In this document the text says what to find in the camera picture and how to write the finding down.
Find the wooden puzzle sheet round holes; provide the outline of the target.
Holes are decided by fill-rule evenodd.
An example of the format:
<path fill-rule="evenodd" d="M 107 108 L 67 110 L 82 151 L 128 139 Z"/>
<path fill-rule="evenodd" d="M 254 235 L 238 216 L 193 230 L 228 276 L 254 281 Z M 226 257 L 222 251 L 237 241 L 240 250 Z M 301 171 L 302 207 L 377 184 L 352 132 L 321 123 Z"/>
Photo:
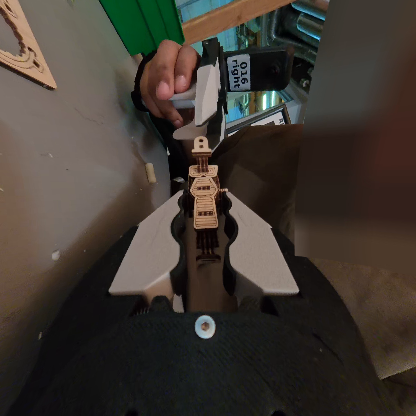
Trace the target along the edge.
<path fill-rule="evenodd" d="M 0 50 L 1 66 L 37 82 L 44 88 L 56 90 L 57 84 L 19 1 L 2 0 L 0 2 L 0 13 L 3 20 L 12 30 L 19 46 L 17 55 L 13 55 L 3 49 Z"/>

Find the person's right hand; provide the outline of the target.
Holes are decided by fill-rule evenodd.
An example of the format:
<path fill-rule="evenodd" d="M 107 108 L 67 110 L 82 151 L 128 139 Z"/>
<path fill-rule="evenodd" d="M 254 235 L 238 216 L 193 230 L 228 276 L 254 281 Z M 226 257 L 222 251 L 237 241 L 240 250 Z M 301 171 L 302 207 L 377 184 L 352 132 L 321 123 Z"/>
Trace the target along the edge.
<path fill-rule="evenodd" d="M 175 128 L 182 127 L 183 110 L 177 110 L 171 98 L 189 89 L 199 63 L 200 55 L 192 46 L 163 40 L 144 66 L 139 82 L 140 102 L 153 116 L 169 120 Z"/>

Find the black framed white sign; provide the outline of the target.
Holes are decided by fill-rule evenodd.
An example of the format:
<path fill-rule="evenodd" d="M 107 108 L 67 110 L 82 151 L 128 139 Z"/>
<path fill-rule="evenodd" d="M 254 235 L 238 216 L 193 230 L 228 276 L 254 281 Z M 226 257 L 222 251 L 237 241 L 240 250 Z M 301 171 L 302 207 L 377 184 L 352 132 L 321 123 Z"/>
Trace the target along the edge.
<path fill-rule="evenodd" d="M 291 120 L 285 103 L 267 110 L 226 123 L 226 136 L 231 136 L 247 126 L 289 125 Z"/>

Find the person's olive clothing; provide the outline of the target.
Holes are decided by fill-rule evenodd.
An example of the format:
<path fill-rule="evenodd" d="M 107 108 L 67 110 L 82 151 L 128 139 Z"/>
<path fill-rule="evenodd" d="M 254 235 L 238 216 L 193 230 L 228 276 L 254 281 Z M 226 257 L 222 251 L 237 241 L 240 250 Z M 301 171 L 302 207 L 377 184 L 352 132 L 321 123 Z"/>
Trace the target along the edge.
<path fill-rule="evenodd" d="M 246 127 L 213 153 L 220 183 L 294 241 L 294 204 L 302 124 Z M 415 275 L 312 259 L 340 294 L 379 376 L 415 390 Z"/>

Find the wooden model motorcycle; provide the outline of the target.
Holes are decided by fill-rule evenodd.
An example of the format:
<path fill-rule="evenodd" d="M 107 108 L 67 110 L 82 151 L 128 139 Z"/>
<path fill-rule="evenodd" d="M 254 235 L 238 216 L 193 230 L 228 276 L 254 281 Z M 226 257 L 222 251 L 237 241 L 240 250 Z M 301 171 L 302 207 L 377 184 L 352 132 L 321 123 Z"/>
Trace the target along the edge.
<path fill-rule="evenodd" d="M 188 170 L 188 201 L 196 232 L 196 262 L 219 263 L 221 256 L 216 253 L 220 247 L 218 218 L 222 214 L 222 196 L 226 189 L 220 187 L 218 166 L 209 164 L 212 150 L 208 139 L 196 137 L 191 153 L 195 164 Z"/>

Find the metal duct pipes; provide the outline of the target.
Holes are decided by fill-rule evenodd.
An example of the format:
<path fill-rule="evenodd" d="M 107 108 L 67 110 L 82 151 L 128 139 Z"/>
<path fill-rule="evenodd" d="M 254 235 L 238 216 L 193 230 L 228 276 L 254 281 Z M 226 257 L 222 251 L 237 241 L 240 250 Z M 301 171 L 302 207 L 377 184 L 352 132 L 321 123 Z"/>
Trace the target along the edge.
<path fill-rule="evenodd" d="M 260 17 L 260 46 L 292 46 L 296 58 L 315 65 L 327 10 L 294 1 Z"/>

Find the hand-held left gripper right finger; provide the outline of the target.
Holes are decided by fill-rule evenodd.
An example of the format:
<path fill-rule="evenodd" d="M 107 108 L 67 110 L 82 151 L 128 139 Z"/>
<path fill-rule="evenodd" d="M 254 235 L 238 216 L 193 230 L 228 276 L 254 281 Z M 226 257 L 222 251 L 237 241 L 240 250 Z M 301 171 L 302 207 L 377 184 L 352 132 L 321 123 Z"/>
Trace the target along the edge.
<path fill-rule="evenodd" d="M 283 257 L 271 226 L 243 202 L 225 192 L 223 285 L 236 298 L 296 295 L 298 285 Z"/>

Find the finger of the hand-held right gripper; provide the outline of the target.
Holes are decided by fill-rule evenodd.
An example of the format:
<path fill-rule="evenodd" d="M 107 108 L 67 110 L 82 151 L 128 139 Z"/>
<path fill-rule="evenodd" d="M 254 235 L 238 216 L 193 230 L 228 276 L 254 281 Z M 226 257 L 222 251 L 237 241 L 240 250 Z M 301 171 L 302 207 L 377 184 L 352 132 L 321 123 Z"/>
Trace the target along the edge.
<path fill-rule="evenodd" d="M 224 111 L 224 102 L 219 99 L 217 102 L 217 111 L 207 123 L 207 140 L 212 152 L 219 146 L 226 135 L 226 117 Z"/>
<path fill-rule="evenodd" d="M 219 64 L 198 68 L 195 92 L 195 125 L 203 126 L 216 115 L 221 88 Z"/>

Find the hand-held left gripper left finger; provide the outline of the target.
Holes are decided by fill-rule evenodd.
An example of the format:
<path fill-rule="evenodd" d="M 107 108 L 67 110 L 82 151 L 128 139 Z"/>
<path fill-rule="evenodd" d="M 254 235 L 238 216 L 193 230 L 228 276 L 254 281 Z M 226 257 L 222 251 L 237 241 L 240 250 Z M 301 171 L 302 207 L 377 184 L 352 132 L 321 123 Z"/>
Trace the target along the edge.
<path fill-rule="evenodd" d="M 157 296 L 171 301 L 177 296 L 184 301 L 187 210 L 187 192 L 180 190 L 140 222 L 110 285 L 110 295 L 140 295 L 147 304 Z"/>

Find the green board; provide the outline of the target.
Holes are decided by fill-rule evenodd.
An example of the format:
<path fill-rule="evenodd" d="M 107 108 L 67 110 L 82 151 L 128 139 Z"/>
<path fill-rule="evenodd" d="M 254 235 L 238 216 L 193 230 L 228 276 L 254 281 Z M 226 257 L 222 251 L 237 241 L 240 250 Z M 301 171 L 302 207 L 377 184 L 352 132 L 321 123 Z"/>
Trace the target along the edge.
<path fill-rule="evenodd" d="M 165 40 L 185 38 L 174 0 L 101 0 L 129 55 L 147 55 Z"/>

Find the wooden beam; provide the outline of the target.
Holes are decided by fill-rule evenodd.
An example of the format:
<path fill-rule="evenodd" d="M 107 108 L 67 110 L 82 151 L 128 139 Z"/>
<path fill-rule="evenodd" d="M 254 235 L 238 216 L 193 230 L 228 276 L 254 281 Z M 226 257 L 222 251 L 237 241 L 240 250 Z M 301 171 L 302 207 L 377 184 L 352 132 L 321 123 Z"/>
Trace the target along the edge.
<path fill-rule="evenodd" d="M 182 24 L 185 43 L 194 44 L 291 3 L 290 0 L 236 0 Z"/>

